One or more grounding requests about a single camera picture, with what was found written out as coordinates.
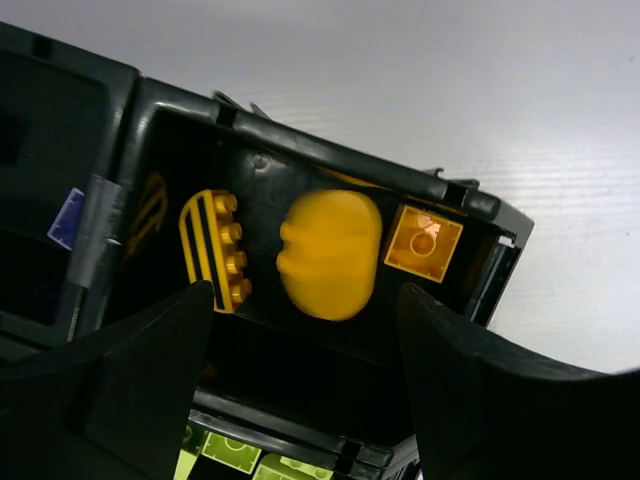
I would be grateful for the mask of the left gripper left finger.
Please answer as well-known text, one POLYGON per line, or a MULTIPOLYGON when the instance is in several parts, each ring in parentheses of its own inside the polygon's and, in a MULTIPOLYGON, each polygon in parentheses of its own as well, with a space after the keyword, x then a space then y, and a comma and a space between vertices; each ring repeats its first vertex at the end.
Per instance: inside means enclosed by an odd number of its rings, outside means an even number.
POLYGON ((2 367, 2 478, 172 478, 212 317, 199 282, 2 367))

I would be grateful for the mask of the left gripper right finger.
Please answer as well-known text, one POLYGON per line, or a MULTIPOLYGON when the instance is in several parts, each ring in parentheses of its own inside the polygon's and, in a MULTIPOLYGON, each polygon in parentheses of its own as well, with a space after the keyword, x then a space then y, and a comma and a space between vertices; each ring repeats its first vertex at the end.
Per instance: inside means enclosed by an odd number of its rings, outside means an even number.
POLYGON ((570 365, 465 320, 413 284, 397 329, 427 479, 635 479, 639 374, 570 365))

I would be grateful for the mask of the lime green sloped brick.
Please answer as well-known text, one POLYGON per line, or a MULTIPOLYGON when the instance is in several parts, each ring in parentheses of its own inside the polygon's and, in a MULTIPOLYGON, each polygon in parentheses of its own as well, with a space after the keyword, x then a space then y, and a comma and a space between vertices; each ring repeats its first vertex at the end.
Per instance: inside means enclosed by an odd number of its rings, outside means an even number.
POLYGON ((188 424, 179 451, 174 480, 188 480, 203 444, 203 431, 188 424))

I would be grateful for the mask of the lime green curved brick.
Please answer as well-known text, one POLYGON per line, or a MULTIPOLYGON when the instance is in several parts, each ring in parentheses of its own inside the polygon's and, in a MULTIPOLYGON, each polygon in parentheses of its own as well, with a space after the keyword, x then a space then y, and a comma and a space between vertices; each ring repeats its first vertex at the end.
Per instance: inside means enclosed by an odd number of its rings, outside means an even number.
POLYGON ((262 450, 258 447, 209 432, 201 455, 245 474, 252 474, 262 450))

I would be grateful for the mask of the lime green square brick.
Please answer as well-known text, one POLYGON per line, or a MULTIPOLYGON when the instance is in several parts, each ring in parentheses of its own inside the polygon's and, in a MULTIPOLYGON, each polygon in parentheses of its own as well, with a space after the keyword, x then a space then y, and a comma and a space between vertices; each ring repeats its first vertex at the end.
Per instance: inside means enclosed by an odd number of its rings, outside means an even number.
POLYGON ((259 462, 253 480, 331 480, 332 470, 269 453, 259 462))

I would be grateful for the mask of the transparent orange square brick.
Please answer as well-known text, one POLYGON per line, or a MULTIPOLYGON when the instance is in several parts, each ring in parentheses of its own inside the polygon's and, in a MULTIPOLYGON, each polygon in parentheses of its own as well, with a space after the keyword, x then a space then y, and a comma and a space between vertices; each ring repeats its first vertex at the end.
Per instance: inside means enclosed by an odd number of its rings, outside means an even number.
POLYGON ((384 254, 386 266, 442 283, 464 226, 413 206, 402 206, 384 254))

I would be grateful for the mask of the purple square brick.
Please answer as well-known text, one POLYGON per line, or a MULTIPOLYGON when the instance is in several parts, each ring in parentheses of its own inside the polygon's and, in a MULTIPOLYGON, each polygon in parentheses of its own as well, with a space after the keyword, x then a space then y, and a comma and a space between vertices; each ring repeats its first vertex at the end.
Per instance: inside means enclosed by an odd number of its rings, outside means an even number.
POLYGON ((84 198, 80 189, 72 188, 47 232, 50 240, 68 251, 74 249, 84 198))

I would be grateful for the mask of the orange boat-shaped brick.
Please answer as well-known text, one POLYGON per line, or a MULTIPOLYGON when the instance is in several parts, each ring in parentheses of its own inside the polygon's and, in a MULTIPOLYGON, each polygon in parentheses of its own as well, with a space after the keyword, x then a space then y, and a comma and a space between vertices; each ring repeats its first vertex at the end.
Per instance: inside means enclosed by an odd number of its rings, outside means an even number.
POLYGON ((233 218, 236 197, 224 190, 202 190, 182 208, 179 232, 188 279, 211 283, 213 308, 233 314, 251 294, 252 285, 244 276, 247 256, 239 248, 241 225, 233 218))

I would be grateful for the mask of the orange oval brick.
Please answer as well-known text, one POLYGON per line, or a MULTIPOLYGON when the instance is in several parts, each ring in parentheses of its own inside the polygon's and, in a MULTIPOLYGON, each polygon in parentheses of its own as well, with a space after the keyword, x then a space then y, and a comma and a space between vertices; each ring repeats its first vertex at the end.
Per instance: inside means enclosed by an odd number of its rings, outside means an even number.
POLYGON ((381 214, 368 196, 318 190, 300 196, 280 227, 276 267, 292 303, 303 313, 346 321, 369 301, 382 236, 381 214))

